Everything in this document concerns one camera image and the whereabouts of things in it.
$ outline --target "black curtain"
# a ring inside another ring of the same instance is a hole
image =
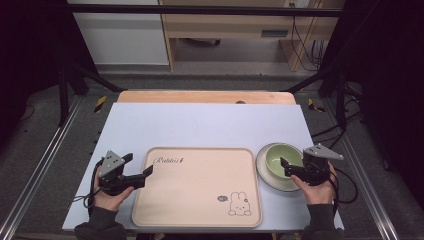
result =
[[[424,1],[380,0],[376,6],[341,59],[342,69],[347,81],[362,85],[361,110],[389,169],[402,175],[424,209]],[[339,20],[323,64],[355,29],[346,26],[360,22],[349,20]]]
[[[66,0],[2,1],[0,8],[0,146],[19,122],[28,97],[58,84],[59,69],[74,90],[86,90],[73,63],[97,73],[71,12],[45,10],[41,4]]]

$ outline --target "wooden board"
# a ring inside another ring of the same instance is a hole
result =
[[[265,91],[124,91],[118,102],[296,104],[291,93]]]
[[[262,220],[253,154],[239,148],[152,148],[134,204],[138,226],[255,227]]]

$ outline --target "human hand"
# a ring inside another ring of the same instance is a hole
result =
[[[96,178],[94,179],[94,189],[97,189],[99,187],[100,168],[101,166],[97,168]],[[110,196],[100,190],[96,195],[94,195],[94,206],[116,212],[118,211],[121,203],[123,203],[124,200],[127,199],[133,191],[134,187],[128,187],[121,194],[116,196]]]
[[[330,162],[328,162],[328,165],[330,165],[330,171],[333,173],[330,174],[330,179],[334,182],[336,179],[336,171],[334,171],[334,167]],[[308,205],[332,203],[333,186],[329,181],[325,181],[318,186],[309,186],[296,175],[291,175],[291,179],[303,191]]]

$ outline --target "wooden table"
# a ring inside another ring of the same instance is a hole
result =
[[[291,93],[265,91],[124,91],[118,102],[296,104]]]
[[[246,104],[236,107],[234,104],[237,102]],[[125,174],[135,175],[140,173],[144,155],[153,147],[243,147],[256,156],[263,146],[272,142],[287,142],[298,149],[309,147],[313,144],[309,134],[301,109],[290,93],[124,91],[112,107],[76,195],[86,194],[95,163],[111,149],[117,154],[134,153],[135,157],[125,168]],[[254,228],[139,227],[129,217],[135,194],[121,205],[116,220],[130,231],[164,233],[289,232],[301,230],[307,225],[309,213],[301,191],[278,191],[262,178],[258,178],[258,185],[260,198],[266,203],[262,204],[262,222]],[[81,203],[73,203],[63,229],[72,231],[76,225],[87,221],[85,213]],[[335,217],[335,224],[344,228],[339,214]]]

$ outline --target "sleeve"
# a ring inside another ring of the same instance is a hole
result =
[[[126,240],[124,226],[115,222],[117,213],[94,207],[90,220],[75,227],[75,236],[79,240]]]
[[[308,210],[311,221],[302,232],[302,240],[343,239],[343,230],[334,226],[332,204],[308,205]]]

